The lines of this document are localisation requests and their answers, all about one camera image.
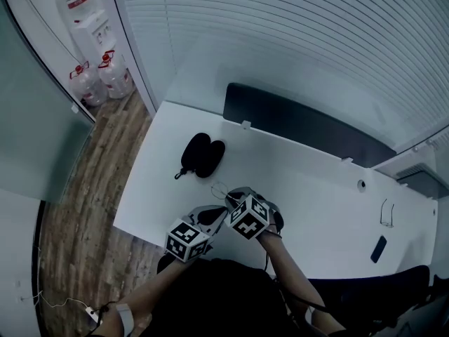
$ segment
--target black phone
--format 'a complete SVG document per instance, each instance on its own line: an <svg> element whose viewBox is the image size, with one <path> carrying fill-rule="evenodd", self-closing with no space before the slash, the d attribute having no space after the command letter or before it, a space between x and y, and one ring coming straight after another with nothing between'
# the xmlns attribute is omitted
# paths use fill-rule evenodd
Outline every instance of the black phone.
<svg viewBox="0 0 449 337"><path fill-rule="evenodd" d="M371 254L371 261L374 263L377 263L379 260L380 255L382 255L382 252L384 251L385 245L387 244L387 239L383 236L379 238L379 242L376 245L376 248L373 251L373 254Z"/></svg>

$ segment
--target black desk divider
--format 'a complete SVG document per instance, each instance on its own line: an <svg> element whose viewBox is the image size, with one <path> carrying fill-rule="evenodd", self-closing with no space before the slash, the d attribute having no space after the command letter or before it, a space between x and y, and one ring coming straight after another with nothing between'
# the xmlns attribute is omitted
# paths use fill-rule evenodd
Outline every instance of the black desk divider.
<svg viewBox="0 0 449 337"><path fill-rule="evenodd" d="M353 163L373 167L396 156L384 143L340 120L273 93L243 84L227 87L223 117L334 156L351 157Z"/></svg>

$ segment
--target window blinds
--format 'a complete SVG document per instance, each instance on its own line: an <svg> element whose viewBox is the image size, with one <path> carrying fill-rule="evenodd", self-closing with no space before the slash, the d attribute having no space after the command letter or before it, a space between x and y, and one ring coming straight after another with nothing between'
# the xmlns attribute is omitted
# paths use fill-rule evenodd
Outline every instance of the window blinds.
<svg viewBox="0 0 449 337"><path fill-rule="evenodd" d="M239 82L399 152L449 124L449 0L116 1L158 102L221 114Z"/></svg>

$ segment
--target person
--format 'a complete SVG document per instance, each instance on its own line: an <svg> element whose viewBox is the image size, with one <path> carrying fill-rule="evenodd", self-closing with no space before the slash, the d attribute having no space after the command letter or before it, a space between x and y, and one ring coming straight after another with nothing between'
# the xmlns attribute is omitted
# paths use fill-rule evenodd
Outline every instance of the person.
<svg viewBox="0 0 449 337"><path fill-rule="evenodd" d="M134 321L152 315L142 337L229 333L346 335L340 323L318 309L325 307L323 299L290 256L277 234L276 225L271 224L257 240L271 259L281 288L264 270L234 261L199 259L183 263L173 258L153 279L120 300L118 305L126 304ZM159 267L169 256L161 259ZM122 318L115 306L110 305L102 324L90 336L123 336Z"/></svg>

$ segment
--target eyeglasses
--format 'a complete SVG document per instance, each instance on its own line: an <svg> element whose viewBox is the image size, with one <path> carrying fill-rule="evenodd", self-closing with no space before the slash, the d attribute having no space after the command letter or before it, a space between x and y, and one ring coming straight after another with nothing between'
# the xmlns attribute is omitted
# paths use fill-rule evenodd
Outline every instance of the eyeglasses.
<svg viewBox="0 0 449 337"><path fill-rule="evenodd" d="M380 207L380 224L385 226L385 227L390 227L393 228L393 209L394 209L394 204L391 207L391 222L388 223L387 221L382 221L382 209L384 208L385 202L387 202L388 199L385 199L385 201L382 203L382 206Z"/></svg>

